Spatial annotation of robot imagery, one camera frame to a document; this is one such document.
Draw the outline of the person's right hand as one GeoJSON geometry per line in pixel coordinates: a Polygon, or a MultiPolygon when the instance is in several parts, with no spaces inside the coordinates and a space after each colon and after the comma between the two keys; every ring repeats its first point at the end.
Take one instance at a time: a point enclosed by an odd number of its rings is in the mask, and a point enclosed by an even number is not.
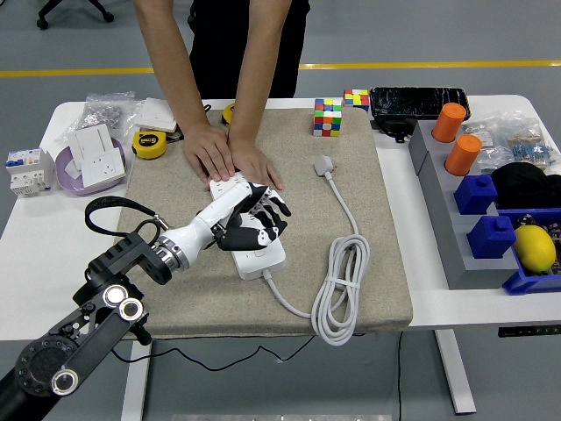
{"type": "Polygon", "coordinates": [[[201,182],[228,181],[235,173],[225,131],[196,123],[183,132],[183,152],[201,182]]]}

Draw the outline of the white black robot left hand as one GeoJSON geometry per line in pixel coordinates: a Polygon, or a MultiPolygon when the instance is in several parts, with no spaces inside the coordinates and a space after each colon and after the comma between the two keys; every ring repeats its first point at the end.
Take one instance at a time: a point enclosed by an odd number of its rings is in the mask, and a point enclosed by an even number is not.
{"type": "Polygon", "coordinates": [[[187,269],[212,244],[223,251],[266,248],[288,226],[282,215],[289,217],[291,211],[275,190],[241,182],[213,200],[188,225],[161,234],[158,242],[174,256],[180,269],[187,269]]]}

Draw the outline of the person's left hand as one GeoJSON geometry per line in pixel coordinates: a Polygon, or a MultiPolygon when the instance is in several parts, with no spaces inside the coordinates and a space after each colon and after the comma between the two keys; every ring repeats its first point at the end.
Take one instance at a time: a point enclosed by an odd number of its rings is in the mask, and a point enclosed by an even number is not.
{"type": "Polygon", "coordinates": [[[228,146],[234,167],[240,170],[248,181],[283,190],[279,172],[273,162],[256,146],[255,138],[229,131],[228,146]]]}

